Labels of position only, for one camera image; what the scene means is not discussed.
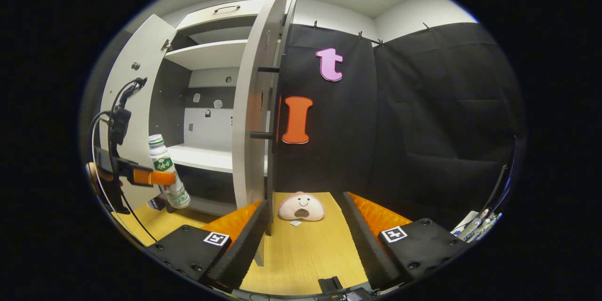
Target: black cable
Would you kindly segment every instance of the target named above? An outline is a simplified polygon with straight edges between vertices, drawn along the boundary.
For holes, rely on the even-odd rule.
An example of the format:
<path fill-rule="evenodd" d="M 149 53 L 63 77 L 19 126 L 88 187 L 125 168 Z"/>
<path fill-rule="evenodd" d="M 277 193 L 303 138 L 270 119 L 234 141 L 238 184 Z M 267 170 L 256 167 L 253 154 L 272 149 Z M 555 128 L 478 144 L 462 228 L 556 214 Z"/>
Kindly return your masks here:
<path fill-rule="evenodd" d="M 111 131 L 112 131 L 112 119 L 113 119 L 113 114 L 115 111 L 115 106 L 117 104 L 117 101 L 119 99 L 119 96 L 121 95 L 121 93 L 123 92 L 123 90 L 131 83 L 136 82 L 136 80 L 131 80 L 130 82 L 128 82 L 127 84 L 123 85 L 123 87 L 121 89 L 119 89 L 115 100 L 113 100 L 113 104 L 111 106 L 111 111 L 109 114 L 109 126 L 108 126 L 108 148 L 109 148 L 109 160 L 111 162 L 111 169 L 113 172 L 113 181 L 115 183 L 117 183 L 117 181 L 119 181 L 119 175 L 117 173 L 117 171 L 115 170 L 115 166 L 114 166 L 114 157 L 113 157 L 113 153 L 112 153 L 112 142 L 111 142 Z M 142 227 L 142 229 L 146 232 L 146 234 L 149 235 L 150 238 L 152 238 L 155 242 L 157 242 L 157 239 L 155 239 L 155 237 L 153 237 L 151 235 L 151 233 L 146 229 L 146 227 L 144 226 L 144 224 L 142 224 L 142 222 L 140 221 L 140 219 L 138 219 L 138 217 L 136 216 L 136 213 L 134 213 L 134 210 L 132 209 L 132 207 L 129 205 L 129 202 L 127 201 L 127 198 L 125 197 L 125 194 L 123 194 L 123 190 L 120 188 L 119 191 L 121 192 L 121 196 L 123 198 L 123 201 L 125 201 L 125 204 L 127 205 L 127 208 L 129 209 L 130 213 L 132 213 L 132 215 L 134 216 L 134 218 L 136 219 L 136 221 L 138 221 L 138 224 L 140 224 L 140 226 Z"/>
<path fill-rule="evenodd" d="M 125 204 L 127 205 L 127 208 L 129 208 L 129 211 L 132 213 L 132 215 L 134 216 L 134 218 L 136 219 L 136 221 L 138 221 L 138 223 L 140 224 L 140 226 L 142 227 L 142 229 L 146 232 L 146 234 L 149 235 L 149 237 L 151 237 L 155 242 L 157 242 L 157 239 L 155 239 L 151 233 L 149 233 L 149 231 L 146 229 L 146 227 L 142 224 L 142 222 L 140 222 L 140 220 L 138 220 L 138 217 L 136 216 L 136 214 L 134 213 L 134 210 L 132 209 L 132 207 L 129 205 L 129 202 L 127 202 L 127 198 L 125 198 L 125 195 L 123 194 L 123 190 L 121 190 L 121 196 L 123 198 L 123 201 L 125 201 Z"/>
<path fill-rule="evenodd" d="M 501 183 L 501 179 L 504 177 L 504 174 L 506 174 L 506 169 L 507 169 L 507 165 L 501 166 L 501 170 L 499 171 L 499 176 L 497 178 L 497 182 L 495 183 L 495 187 L 493 188 L 493 191 L 491 192 L 490 197 L 487 199 L 487 202 L 484 204 L 484 206 L 481 209 L 481 211 L 479 212 L 479 214 L 483 214 L 483 212 L 489 206 L 491 200 L 493 199 L 493 197 L 495 196 L 495 193 L 497 192 L 497 190 L 499 188 L 499 184 Z"/>
<path fill-rule="evenodd" d="M 452 232 L 453 232 L 454 230 L 457 230 L 458 228 L 462 228 L 462 227 L 466 226 L 467 224 L 471 223 L 473 220 L 470 220 L 469 222 L 466 222 L 466 223 L 465 223 L 465 224 L 463 224 L 462 226 L 458 226 L 458 227 L 454 228 L 454 229 L 452 230 Z"/>
<path fill-rule="evenodd" d="M 90 178 L 92 178 L 94 180 L 94 176 L 92 175 L 92 171 L 90 170 L 90 167 L 87 166 L 88 168 L 88 173 L 90 173 Z M 100 194 L 98 192 L 96 192 L 97 198 L 100 197 Z M 99 198 L 99 202 L 101 203 L 101 205 L 103 205 L 105 207 L 106 210 L 108 210 L 107 205 L 105 203 L 103 203 L 102 199 Z M 109 213 L 108 215 L 110 215 L 110 217 L 112 218 L 112 221 L 115 225 L 119 224 L 119 222 L 117 221 L 117 219 L 111 214 Z M 127 234 L 135 241 L 137 241 L 137 243 L 139 243 L 140 245 L 144 246 L 144 243 L 142 243 L 142 241 L 140 241 L 139 239 L 132 237 L 131 234 L 129 232 L 127 232 Z"/>
<path fill-rule="evenodd" d="M 97 119 L 99 119 L 101 117 L 101 115 L 103 115 L 103 114 L 109 115 L 109 118 L 111 117 L 110 111 L 102 111 L 102 112 L 96 114 L 94 116 L 94 118 L 92 118 L 92 123 L 90 124 L 90 127 L 88 128 L 88 138 L 92 138 L 92 128 L 96 124 Z"/>

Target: drawer handle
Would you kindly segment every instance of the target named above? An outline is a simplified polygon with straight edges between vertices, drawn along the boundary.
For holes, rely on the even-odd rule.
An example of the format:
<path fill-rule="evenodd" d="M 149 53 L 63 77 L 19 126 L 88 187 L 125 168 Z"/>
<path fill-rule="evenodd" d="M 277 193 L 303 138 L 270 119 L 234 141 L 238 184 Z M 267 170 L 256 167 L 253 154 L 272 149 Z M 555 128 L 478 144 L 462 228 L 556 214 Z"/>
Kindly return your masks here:
<path fill-rule="evenodd" d="M 222 7 L 222 8 L 218 8 L 218 9 L 214 10 L 214 11 L 213 11 L 213 13 L 217 13 L 217 11 L 218 11 L 218 10 L 220 10 L 220 9 L 224 9 L 224 8 L 230 8 L 230 7 L 236 7 L 236 9 L 239 9 L 239 8 L 240 8 L 240 5 L 236 5 L 236 6 L 228 6 L 228 7 Z"/>

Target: drawer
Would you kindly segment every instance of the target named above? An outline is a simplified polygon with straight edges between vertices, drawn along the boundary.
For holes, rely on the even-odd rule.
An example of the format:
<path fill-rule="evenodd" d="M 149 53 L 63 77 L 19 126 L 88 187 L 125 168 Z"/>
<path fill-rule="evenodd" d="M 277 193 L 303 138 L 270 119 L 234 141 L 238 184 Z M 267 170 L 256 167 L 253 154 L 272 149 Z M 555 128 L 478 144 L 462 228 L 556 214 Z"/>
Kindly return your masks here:
<path fill-rule="evenodd" d="M 285 13 L 292 0 L 286 0 Z M 222 3 L 213 7 L 197 10 L 187 14 L 182 22 L 178 24 L 179 31 L 202 23 L 214 22 L 227 18 L 240 18 L 243 16 L 257 16 L 263 7 L 265 0 L 241 0 Z"/>

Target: plastic bottle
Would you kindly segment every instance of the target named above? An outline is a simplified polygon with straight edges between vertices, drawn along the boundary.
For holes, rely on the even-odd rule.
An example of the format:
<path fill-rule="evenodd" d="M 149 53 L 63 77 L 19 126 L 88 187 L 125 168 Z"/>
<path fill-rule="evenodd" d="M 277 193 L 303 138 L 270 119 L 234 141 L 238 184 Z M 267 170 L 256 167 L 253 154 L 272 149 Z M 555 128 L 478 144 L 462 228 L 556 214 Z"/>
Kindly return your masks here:
<path fill-rule="evenodd" d="M 165 192 L 169 204 L 178 209 L 188 207 L 190 204 L 190 196 L 176 172 L 174 162 L 169 156 L 167 147 L 165 147 L 165 143 L 163 142 L 163 136 L 161 134 L 149 136 L 149 147 L 150 159 L 152 160 L 155 169 L 176 174 L 176 183 L 173 185 L 159 185 L 161 191 Z"/>

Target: stuffed toy face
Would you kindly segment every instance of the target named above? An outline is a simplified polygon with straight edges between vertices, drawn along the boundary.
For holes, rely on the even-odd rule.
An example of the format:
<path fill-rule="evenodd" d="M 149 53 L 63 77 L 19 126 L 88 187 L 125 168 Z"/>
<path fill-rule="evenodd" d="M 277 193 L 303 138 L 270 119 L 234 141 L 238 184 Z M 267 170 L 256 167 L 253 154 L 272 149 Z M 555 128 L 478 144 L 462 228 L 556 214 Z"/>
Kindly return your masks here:
<path fill-rule="evenodd" d="M 321 220 L 326 211 L 324 205 L 315 196 L 305 192 L 296 192 L 280 203 L 278 216 L 284 220 L 302 218 L 308 221 Z"/>

